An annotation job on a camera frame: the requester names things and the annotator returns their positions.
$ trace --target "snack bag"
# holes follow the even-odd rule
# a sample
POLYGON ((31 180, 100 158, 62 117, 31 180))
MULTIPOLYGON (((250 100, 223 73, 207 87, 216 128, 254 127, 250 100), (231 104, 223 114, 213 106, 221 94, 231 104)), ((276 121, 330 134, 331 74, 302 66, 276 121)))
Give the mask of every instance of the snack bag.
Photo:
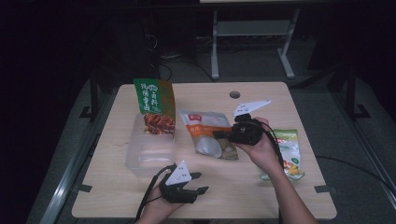
POLYGON ((215 139, 213 131, 231 130, 227 117, 222 113, 178 110, 191 134, 195 151, 224 160, 238 160, 236 148, 227 139, 215 139))
POLYGON ((175 96, 169 81, 135 78, 140 113, 145 121, 145 133, 175 133, 175 96))
MULTIPOLYGON (((298 180, 305 173, 301 170, 301 155, 298 146, 297 130, 280 130, 274 129, 277 142, 279 143, 280 152, 283 157, 285 174, 290 180, 298 180)), ((266 173, 261 175, 262 179, 269 179, 266 173)))

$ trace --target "person's left hand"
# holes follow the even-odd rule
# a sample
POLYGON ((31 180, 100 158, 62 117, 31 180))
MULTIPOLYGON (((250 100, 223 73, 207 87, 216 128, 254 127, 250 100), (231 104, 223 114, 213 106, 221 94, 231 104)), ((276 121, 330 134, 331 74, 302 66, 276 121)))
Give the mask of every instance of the person's left hand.
POLYGON ((142 223, 161 223, 166 220, 173 212, 184 205, 184 203, 169 203, 161 197, 161 191, 157 185, 148 196, 148 202, 143 210, 141 218, 136 222, 142 223))

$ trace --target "plastic food container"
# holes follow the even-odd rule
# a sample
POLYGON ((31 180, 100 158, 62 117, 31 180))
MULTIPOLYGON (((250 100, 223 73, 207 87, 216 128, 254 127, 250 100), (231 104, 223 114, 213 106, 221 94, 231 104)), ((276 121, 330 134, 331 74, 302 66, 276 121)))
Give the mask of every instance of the plastic food container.
POLYGON ((135 175, 154 176, 163 167, 174 163, 175 138, 170 133, 145 133, 143 115, 134 119, 125 165, 135 175))

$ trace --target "cable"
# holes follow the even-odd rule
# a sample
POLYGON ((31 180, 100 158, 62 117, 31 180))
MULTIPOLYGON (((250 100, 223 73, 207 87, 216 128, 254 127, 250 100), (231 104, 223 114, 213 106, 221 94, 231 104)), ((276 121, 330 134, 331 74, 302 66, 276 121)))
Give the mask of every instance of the cable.
POLYGON ((336 158, 332 158, 332 157, 327 157, 327 156, 316 156, 317 159, 326 159, 326 160, 330 160, 330 161, 338 161, 341 163, 344 163, 346 165, 352 166, 355 169, 358 169, 360 171, 363 171, 364 173, 366 173, 367 175, 370 175, 371 177, 375 178, 376 180, 378 180, 379 182, 381 182, 382 184, 384 184, 389 190, 390 192, 393 194, 393 196, 396 196, 396 191, 395 189, 393 189, 390 184, 388 182, 386 182, 385 180, 383 180, 382 178, 380 178, 379 176, 375 175, 373 172, 366 170, 362 167, 359 167, 358 165, 355 165, 353 163, 350 163, 348 161, 342 161, 336 158))
POLYGON ((191 63, 191 64, 197 66, 198 68, 200 68, 202 71, 204 71, 204 73, 206 74, 206 76, 207 76, 212 82, 215 82, 215 81, 216 81, 216 80, 214 80, 214 79, 206 72, 206 70, 205 70, 201 65, 199 65, 199 64, 197 64, 197 63, 193 63, 193 62, 189 62, 189 61, 183 61, 183 62, 166 62, 166 63, 191 63))
POLYGON ((137 210, 136 219, 134 220, 134 222, 136 222, 137 220, 139 220, 140 216, 142 215, 143 208, 144 208, 144 207, 146 206, 146 204, 148 203, 148 202, 147 202, 147 199, 148 199, 149 194, 151 193, 152 189, 154 188, 155 182, 157 182, 158 177, 159 177, 164 171, 169 170, 169 169, 172 169, 172 168, 175 168, 175 166, 176 166, 175 164, 166 166, 166 167, 162 168, 161 171, 158 172, 158 174, 156 174, 154 177, 152 177, 151 182, 150 182, 149 185, 148 185, 148 189, 146 190, 146 193, 145 193, 145 195, 143 196, 142 202, 141 202, 140 205, 139 205, 139 209, 137 210))
POLYGON ((162 195, 161 195, 161 196, 158 196, 158 197, 155 198, 155 199, 151 199, 150 201, 147 201, 146 204, 151 203, 151 202, 154 202, 155 200, 158 200, 158 199, 160 199, 161 197, 162 197, 162 195))
POLYGON ((279 143, 277 141, 277 138, 276 138, 274 130, 266 123, 261 122, 261 124, 267 126, 268 129, 270 130, 270 132, 268 132, 265 129, 262 129, 262 131, 265 133, 265 135, 267 135, 267 137, 271 141, 271 144, 274 147, 274 151, 275 151, 275 154, 277 155, 277 159, 279 161, 280 166, 282 166, 282 169, 285 169, 285 164, 283 163, 282 153, 280 152, 280 146, 279 146, 279 143))
POLYGON ((153 41, 154 46, 151 47, 151 48, 148 48, 148 51, 154 52, 154 50, 155 50, 155 49, 157 48, 157 46, 158 46, 158 39, 157 39, 157 37, 155 37, 155 35, 146 35, 147 42, 149 42, 151 38, 154 40, 154 41, 153 41))
POLYGON ((202 37, 202 38, 197 38, 197 41, 200 41, 201 39, 207 39, 206 42, 203 44, 200 44, 197 46, 197 52, 203 52, 206 49, 211 49, 212 47, 212 37, 202 37))

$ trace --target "white sticker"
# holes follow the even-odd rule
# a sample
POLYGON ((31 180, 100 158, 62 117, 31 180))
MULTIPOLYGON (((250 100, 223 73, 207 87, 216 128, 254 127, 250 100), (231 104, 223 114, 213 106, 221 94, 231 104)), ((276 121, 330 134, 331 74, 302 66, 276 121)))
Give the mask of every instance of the white sticker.
POLYGON ((187 168, 186 162, 181 161, 175 171, 166 180, 166 185, 175 185, 184 182, 189 182, 191 180, 191 175, 189 168, 187 168))
POLYGON ((243 103, 243 104, 241 103, 236 107, 235 111, 233 112, 233 116, 236 117, 239 115, 248 114, 254 110, 257 110, 260 107, 269 104, 271 104, 271 100, 256 101, 256 102, 243 103))

